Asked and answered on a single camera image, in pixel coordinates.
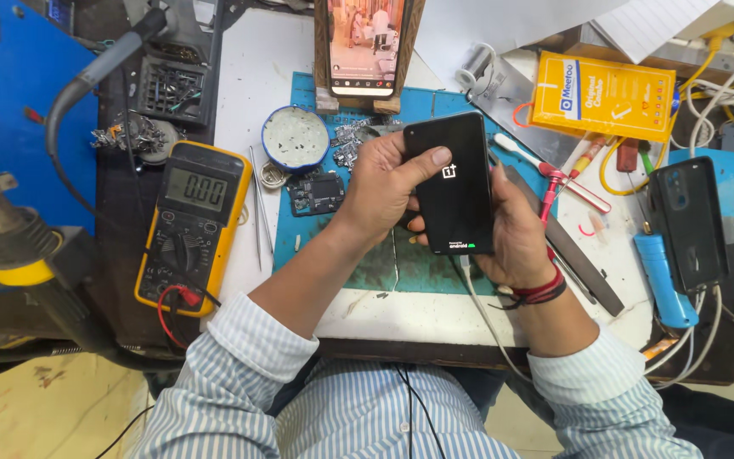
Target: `phone case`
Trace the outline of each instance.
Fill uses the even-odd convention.
[[[650,223],[661,234],[673,276],[684,295],[715,285],[729,274],[718,185],[706,156],[651,173]]]

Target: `phone stand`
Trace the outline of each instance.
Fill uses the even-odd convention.
[[[389,99],[379,100],[369,97],[336,97],[330,92],[330,69],[327,57],[330,53],[330,43],[327,39],[328,19],[325,17],[325,2],[314,0],[314,63],[313,82],[316,86],[316,112],[322,114],[336,114],[339,106],[357,109],[373,110],[375,113],[398,114],[401,112],[401,89],[404,88],[404,79],[409,68],[409,59],[413,55],[415,36],[418,34],[418,25],[421,24],[423,6],[426,0],[406,0],[412,2],[412,11],[401,32],[398,60],[395,64],[395,90]]]

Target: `shirt cuff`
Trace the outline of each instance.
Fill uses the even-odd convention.
[[[528,355],[534,386],[549,402],[596,403],[624,394],[644,377],[645,358],[596,320],[599,337],[565,357]]]
[[[249,368],[273,381],[293,381],[319,340],[306,340],[265,312],[241,292],[223,299],[208,323],[211,337]]]

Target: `blue soldering iron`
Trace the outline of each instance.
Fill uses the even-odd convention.
[[[630,178],[630,173],[627,176],[630,179],[631,187],[633,187],[633,179]],[[664,240],[661,235],[652,233],[647,215],[644,213],[644,207],[638,199],[638,193],[634,192],[634,195],[638,201],[638,208],[642,211],[644,217],[644,235],[635,235],[633,241],[638,249],[638,255],[642,258],[642,266],[644,266],[644,273],[647,275],[647,282],[650,283],[650,289],[656,298],[659,319],[662,324],[673,329],[695,327],[698,323],[698,314],[692,307],[690,299],[673,288],[673,277],[670,274],[670,266],[667,262]]]

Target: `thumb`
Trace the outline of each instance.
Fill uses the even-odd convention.
[[[498,210],[506,215],[515,218],[535,215],[525,194],[505,176],[503,164],[499,160],[492,171],[492,199]]]
[[[412,191],[421,182],[448,166],[451,161],[452,152],[448,148],[435,147],[401,164],[393,172],[401,178],[405,187]]]

